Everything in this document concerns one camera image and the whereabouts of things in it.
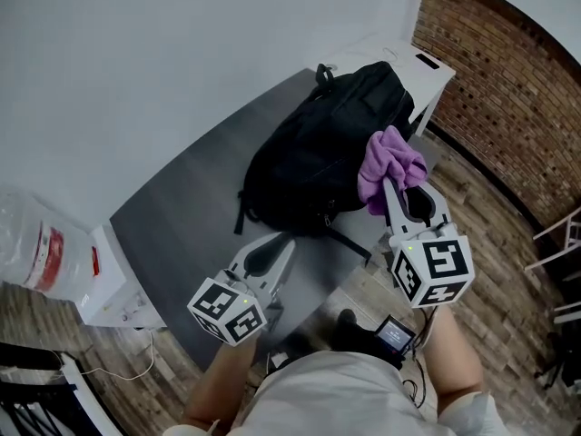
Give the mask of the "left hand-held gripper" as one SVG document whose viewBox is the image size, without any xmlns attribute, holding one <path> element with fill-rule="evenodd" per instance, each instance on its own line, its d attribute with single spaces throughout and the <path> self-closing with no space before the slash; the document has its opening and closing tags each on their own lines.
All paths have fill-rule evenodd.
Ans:
<svg viewBox="0 0 581 436">
<path fill-rule="evenodd" d="M 187 309 L 207 333 L 231 346 L 261 330 L 271 331 L 283 313 L 278 291 L 295 249 L 286 233 L 244 246 L 231 268 L 205 279 Z"/>
</svg>

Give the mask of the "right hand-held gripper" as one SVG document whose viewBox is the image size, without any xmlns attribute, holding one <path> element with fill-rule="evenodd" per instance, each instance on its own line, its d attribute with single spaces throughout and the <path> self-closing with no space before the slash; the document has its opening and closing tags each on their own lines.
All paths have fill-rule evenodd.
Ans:
<svg viewBox="0 0 581 436">
<path fill-rule="evenodd" d="M 468 238 L 451 222 L 443 195 L 433 186 L 419 187 L 430 203 L 425 226 L 409 223 L 395 181 L 385 177 L 383 189 L 393 253 L 388 267 L 403 298 L 413 309 L 457 301 L 475 279 L 475 269 Z"/>
</svg>

